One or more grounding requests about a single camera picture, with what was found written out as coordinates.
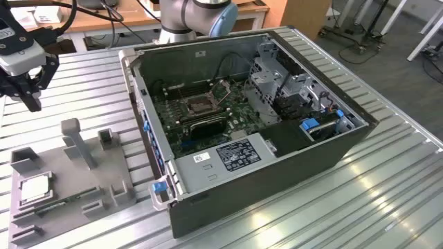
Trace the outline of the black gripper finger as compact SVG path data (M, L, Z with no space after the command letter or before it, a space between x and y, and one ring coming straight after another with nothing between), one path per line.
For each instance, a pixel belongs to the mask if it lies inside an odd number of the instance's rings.
M19 76L2 74L2 96L11 97L14 101L22 100L22 90L18 85L19 80Z
M47 54L46 64L40 66L42 69L39 73L34 77L30 76L30 73L24 74L26 84L22 86L22 100L31 112L39 112L42 110L40 93L47 89L59 65L59 56Z

